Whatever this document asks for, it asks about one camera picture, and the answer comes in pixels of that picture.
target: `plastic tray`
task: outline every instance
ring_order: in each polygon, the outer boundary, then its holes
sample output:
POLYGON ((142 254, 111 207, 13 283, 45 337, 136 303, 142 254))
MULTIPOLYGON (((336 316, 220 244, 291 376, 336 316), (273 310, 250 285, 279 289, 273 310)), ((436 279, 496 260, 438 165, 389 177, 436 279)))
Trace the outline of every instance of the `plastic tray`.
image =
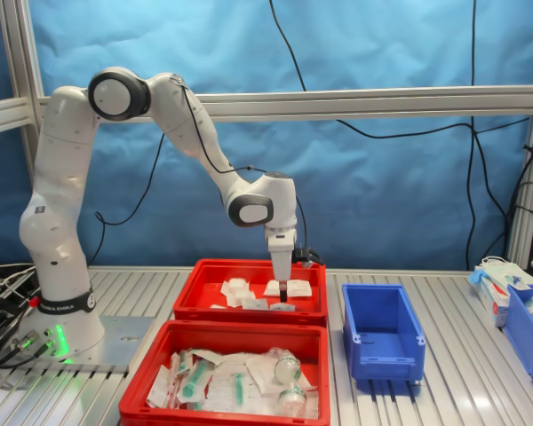
POLYGON ((426 341, 401 285, 344 284, 344 344, 356 380, 423 378, 426 341))
POLYGON ((531 290, 518 291, 509 286, 509 309, 505 332, 528 374, 533 377, 533 317, 525 307, 533 296, 531 290))
POLYGON ((288 303, 296 306, 295 312, 248 311, 243 308, 212 309, 213 304, 227 306, 221 286, 224 280, 245 278, 257 298, 265 298, 268 305, 280 302, 278 296, 263 297, 267 283, 274 279, 269 260, 200 260, 186 281, 174 305, 178 320, 203 320, 227 322, 261 322, 270 324, 326 325, 326 270, 319 264, 304 269, 293 264, 291 277, 308 280, 311 297, 289 297, 288 303))
POLYGON ((328 340, 322 327, 233 324, 207 321, 168 321, 162 325, 131 384, 118 405, 123 426, 131 425, 234 425, 328 426, 330 389, 328 340), (291 419, 270 415, 226 414, 203 411, 150 408, 146 397, 161 365, 170 366, 175 351, 201 348, 221 353, 264 353, 273 347, 292 351, 312 385, 318 387, 318 420, 291 419))

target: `slotted aluminum table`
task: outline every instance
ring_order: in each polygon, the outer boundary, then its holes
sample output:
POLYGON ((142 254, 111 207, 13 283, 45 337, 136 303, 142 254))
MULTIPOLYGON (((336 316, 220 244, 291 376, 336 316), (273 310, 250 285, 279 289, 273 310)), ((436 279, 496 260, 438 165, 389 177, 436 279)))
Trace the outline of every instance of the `slotted aluminum table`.
MULTIPOLYGON (((124 374, 19 368, 1 377, 0 425, 110 425, 118 401, 190 268, 93 267, 91 283, 104 315, 154 316, 141 354, 124 374)), ((505 334, 489 323, 464 272, 328 270, 332 426, 533 426, 533 380, 505 334), (426 334, 419 385, 365 381, 347 372, 342 344, 345 282, 401 283, 426 334)))

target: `blue backdrop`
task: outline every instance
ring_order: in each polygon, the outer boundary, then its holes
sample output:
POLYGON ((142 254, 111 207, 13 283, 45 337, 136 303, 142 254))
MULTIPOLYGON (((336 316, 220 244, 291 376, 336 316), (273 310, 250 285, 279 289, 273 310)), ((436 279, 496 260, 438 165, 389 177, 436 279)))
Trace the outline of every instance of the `blue backdrop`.
MULTIPOLYGON (((470 83, 472 1, 274 4, 309 90, 470 83)), ((33 0, 31 6, 46 94, 64 84, 86 86, 109 66, 129 67, 144 77, 176 72, 199 93, 300 90, 267 0, 33 0)), ((533 83, 533 0, 479 2, 477 37, 476 84, 533 83)), ((520 118, 480 117, 476 126, 482 130, 520 118)), ((455 122, 469 118, 351 123, 383 135, 455 122)), ((250 163, 294 177, 309 242, 329 266, 464 268, 471 224, 465 194, 469 130, 371 140, 337 122, 218 123, 217 128, 234 165, 250 163)), ((524 122, 480 135, 492 192, 504 206, 521 170, 527 129, 524 122)), ((108 221, 129 215, 146 187, 159 136, 150 124, 101 126, 78 227, 87 256, 100 237, 94 211, 108 221)), ((12 150, 0 144, 2 158, 10 159, 12 150)), ((478 157, 476 151, 473 261, 503 229, 478 157)), ((26 175, 20 163, 0 178, 5 248, 0 261, 27 257, 16 237, 23 208, 12 207, 15 197, 28 200, 26 175)), ((107 229, 97 263, 193 264, 201 257, 266 254, 262 230, 232 225, 201 166, 167 143, 139 212, 126 225, 107 229)))

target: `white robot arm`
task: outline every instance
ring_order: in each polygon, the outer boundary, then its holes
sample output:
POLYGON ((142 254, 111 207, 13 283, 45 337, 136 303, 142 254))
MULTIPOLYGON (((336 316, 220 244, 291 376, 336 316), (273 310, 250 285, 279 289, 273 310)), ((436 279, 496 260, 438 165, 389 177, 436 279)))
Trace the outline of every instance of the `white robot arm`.
POLYGON ((20 237, 41 287, 38 311, 20 323, 20 334, 48 335, 55 345, 46 358, 66 356, 68 347, 71 354, 87 350, 103 336, 76 224, 99 119, 124 121, 142 114, 204 166, 236 225, 265 226, 274 278, 285 297, 296 241, 292 179, 282 173, 265 173, 253 183, 242 179, 223 155, 211 118, 178 75, 143 80, 125 68, 107 68, 87 90, 66 86, 52 94, 37 148, 33 195, 20 220, 20 237))

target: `blue plastic bin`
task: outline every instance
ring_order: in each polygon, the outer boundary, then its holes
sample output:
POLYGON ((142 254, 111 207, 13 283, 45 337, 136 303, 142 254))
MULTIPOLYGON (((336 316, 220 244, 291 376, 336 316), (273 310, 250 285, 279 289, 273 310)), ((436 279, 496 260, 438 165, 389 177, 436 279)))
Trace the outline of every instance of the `blue plastic bin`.
POLYGON ((533 317, 525 307, 525 302, 533 296, 533 286, 530 287, 531 290, 519 291, 508 287, 509 309, 505 332, 527 373, 533 377, 533 317))
POLYGON ((402 286, 344 284, 342 290, 350 375, 356 380, 421 380, 425 337, 402 286))

